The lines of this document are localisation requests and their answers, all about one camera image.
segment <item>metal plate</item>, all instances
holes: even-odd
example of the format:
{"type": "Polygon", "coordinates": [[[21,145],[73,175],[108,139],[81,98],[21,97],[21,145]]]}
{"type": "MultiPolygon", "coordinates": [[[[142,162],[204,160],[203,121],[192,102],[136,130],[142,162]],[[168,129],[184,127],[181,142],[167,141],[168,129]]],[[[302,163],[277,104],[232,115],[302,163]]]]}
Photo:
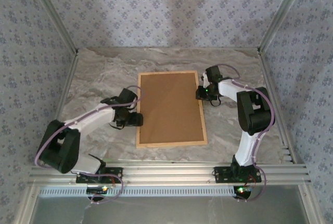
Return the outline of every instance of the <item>metal plate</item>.
{"type": "Polygon", "coordinates": [[[259,172],[258,169],[254,169],[250,174],[255,179],[255,181],[251,181],[252,178],[248,178],[248,175],[246,175],[244,178],[240,178],[240,177],[235,178],[232,174],[230,166],[229,167],[215,167],[214,172],[213,172],[213,175],[215,176],[215,182],[216,183],[261,182],[261,176],[260,176],[260,172],[259,172]]]}
{"type": "MultiPolygon", "coordinates": [[[[113,175],[116,175],[116,176],[119,176],[120,178],[122,178],[123,168],[121,168],[121,167],[107,167],[107,168],[105,168],[105,173],[104,174],[113,174],[113,175]]],[[[113,182],[115,184],[120,184],[120,181],[117,178],[114,178],[114,177],[107,177],[107,176],[93,177],[93,176],[86,176],[86,175],[82,175],[82,174],[79,174],[79,175],[76,176],[76,183],[78,183],[78,184],[80,184],[80,183],[84,183],[84,184],[99,183],[99,184],[103,185],[103,184],[113,184],[113,182]]]]}

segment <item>aluminum rail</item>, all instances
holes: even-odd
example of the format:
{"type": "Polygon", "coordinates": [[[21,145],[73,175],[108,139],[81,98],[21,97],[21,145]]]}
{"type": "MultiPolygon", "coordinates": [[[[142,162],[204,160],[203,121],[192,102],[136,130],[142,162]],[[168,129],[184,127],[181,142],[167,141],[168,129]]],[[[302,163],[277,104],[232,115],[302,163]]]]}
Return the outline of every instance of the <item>aluminum rail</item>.
{"type": "MultiPolygon", "coordinates": [[[[241,186],[244,183],[215,183],[212,175],[220,163],[111,162],[107,167],[122,167],[126,186],[241,186]]],[[[304,164],[262,164],[268,185],[307,185],[311,183],[304,164]]],[[[33,167],[28,180],[34,186],[77,186],[75,174],[33,167]]]]}

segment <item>metal frame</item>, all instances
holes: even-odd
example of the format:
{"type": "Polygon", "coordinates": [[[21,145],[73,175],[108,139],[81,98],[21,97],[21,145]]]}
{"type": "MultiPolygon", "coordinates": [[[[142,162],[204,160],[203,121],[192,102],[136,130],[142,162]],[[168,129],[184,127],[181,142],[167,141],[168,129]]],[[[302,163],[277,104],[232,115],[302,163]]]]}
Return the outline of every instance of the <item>metal frame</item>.
{"type": "MultiPolygon", "coordinates": [[[[260,65],[262,68],[262,72],[264,75],[264,79],[266,81],[266,86],[268,93],[270,95],[271,103],[275,110],[275,117],[278,122],[279,126],[279,133],[281,140],[285,143],[285,145],[288,146],[290,151],[290,156],[292,158],[292,161],[294,164],[298,164],[299,159],[296,155],[296,152],[293,147],[293,139],[290,136],[290,132],[287,129],[285,121],[283,121],[283,113],[282,109],[279,104],[279,97],[276,94],[274,88],[274,82],[271,78],[271,76],[268,73],[268,66],[264,60],[263,55],[258,55],[260,60],[260,65]]],[[[302,196],[302,201],[306,210],[306,214],[308,216],[309,222],[312,223],[325,223],[324,215],[320,209],[317,197],[314,193],[314,189],[312,184],[305,185],[301,184],[299,185],[299,191],[302,196]]]]}
{"type": "Polygon", "coordinates": [[[76,54],[77,48],[75,47],[75,44],[67,31],[65,25],[63,24],[55,6],[53,5],[51,0],[40,0],[43,7],[45,8],[48,16],[52,20],[55,28],[57,29],[60,37],[62,38],[63,42],[65,43],[66,47],[68,50],[73,53],[74,55],[76,54]]]}
{"type": "MultiPolygon", "coordinates": [[[[244,183],[216,184],[212,175],[216,166],[230,166],[221,163],[181,163],[181,162],[109,162],[107,167],[122,167],[123,181],[131,186],[242,186],[244,183]]],[[[303,185],[311,183],[304,164],[262,164],[268,185],[303,185]]],[[[73,186],[76,175],[61,174],[53,169],[32,167],[28,185],[34,186],[73,186]]]]}
{"type": "MultiPolygon", "coordinates": [[[[284,149],[283,164],[262,164],[267,175],[267,185],[298,185],[302,196],[303,204],[311,224],[324,223],[324,217],[320,211],[318,201],[315,197],[311,180],[308,175],[306,165],[298,164],[296,153],[293,149],[292,138],[290,137],[285,123],[283,114],[279,106],[278,96],[273,90],[273,81],[268,74],[267,65],[263,58],[258,56],[264,78],[266,81],[267,90],[270,93],[273,107],[276,111],[276,120],[284,149]]],[[[58,114],[62,110],[63,102],[68,93],[71,80],[73,78],[77,58],[73,61],[71,72],[68,75],[68,81],[62,94],[62,99],[58,107],[58,114]]],[[[194,162],[144,162],[144,161],[106,161],[108,167],[123,167],[123,180],[126,187],[217,187],[212,175],[213,167],[229,166],[229,164],[220,163],[194,163],[194,162]]],[[[75,183],[76,175],[60,174],[55,170],[41,169],[32,167],[29,177],[29,187],[25,190],[24,197],[17,212],[14,223],[29,223],[32,218],[33,209],[37,196],[44,186],[49,187],[68,187],[75,188],[78,185],[75,183]]],[[[241,186],[242,183],[222,184],[225,186],[241,186]]]]}
{"type": "Polygon", "coordinates": [[[275,34],[279,30],[281,24],[283,23],[289,9],[291,8],[292,4],[295,0],[283,0],[279,9],[277,10],[270,26],[268,27],[261,43],[260,43],[260,52],[264,53],[271,41],[273,40],[275,34]]]}

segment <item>wooden frame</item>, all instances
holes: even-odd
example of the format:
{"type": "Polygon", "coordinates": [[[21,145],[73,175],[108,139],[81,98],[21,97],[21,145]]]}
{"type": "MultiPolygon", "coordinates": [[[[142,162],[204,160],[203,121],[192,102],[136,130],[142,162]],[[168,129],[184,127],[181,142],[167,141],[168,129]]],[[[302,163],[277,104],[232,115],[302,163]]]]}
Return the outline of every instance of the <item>wooden frame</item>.
{"type": "MultiPolygon", "coordinates": [[[[158,75],[158,74],[181,74],[181,73],[193,73],[195,75],[195,82],[196,87],[199,86],[198,81],[198,73],[197,71],[172,71],[172,72],[145,72],[145,73],[139,73],[138,76],[138,86],[141,86],[142,83],[142,76],[145,75],[158,75]]],[[[141,91],[138,89],[138,96],[141,97],[141,91]]],[[[182,142],[162,142],[162,143],[140,143],[140,127],[137,127],[136,132],[136,147],[137,148],[156,148],[156,147],[174,147],[174,146],[190,146],[190,145],[205,145],[208,144],[207,141],[207,132],[206,132],[206,125],[204,122],[204,116],[203,116],[203,107],[202,107],[202,101],[198,100],[199,104],[199,112],[200,112],[200,119],[201,119],[201,127],[202,127],[202,135],[203,140],[194,140],[194,141],[182,141],[182,142]]],[[[141,103],[140,101],[137,104],[137,112],[141,111],[141,103]]]]}

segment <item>wall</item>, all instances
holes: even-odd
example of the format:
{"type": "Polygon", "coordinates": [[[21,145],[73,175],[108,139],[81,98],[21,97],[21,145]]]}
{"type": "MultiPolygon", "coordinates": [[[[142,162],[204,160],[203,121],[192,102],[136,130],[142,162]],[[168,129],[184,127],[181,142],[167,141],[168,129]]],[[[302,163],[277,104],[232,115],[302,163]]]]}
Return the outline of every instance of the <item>wall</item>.
{"type": "Polygon", "coordinates": [[[38,0],[0,8],[0,223],[11,223],[72,55],[38,0]]]}
{"type": "Polygon", "coordinates": [[[333,0],[296,0],[266,51],[287,127],[333,223],[333,0]]]}
{"type": "Polygon", "coordinates": [[[282,0],[52,0],[78,48],[256,47],[282,0]]]}

